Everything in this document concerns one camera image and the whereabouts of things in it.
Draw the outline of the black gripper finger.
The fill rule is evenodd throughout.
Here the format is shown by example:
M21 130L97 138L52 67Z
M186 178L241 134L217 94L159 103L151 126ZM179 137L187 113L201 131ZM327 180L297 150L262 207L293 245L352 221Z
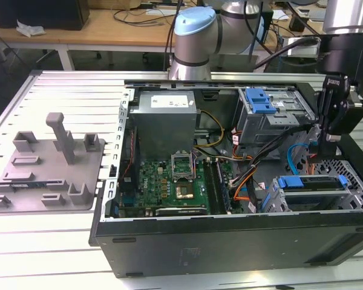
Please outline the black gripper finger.
M330 133L330 125L338 117L341 102L346 103L348 89L323 89L318 92L317 158L335 158L341 135Z

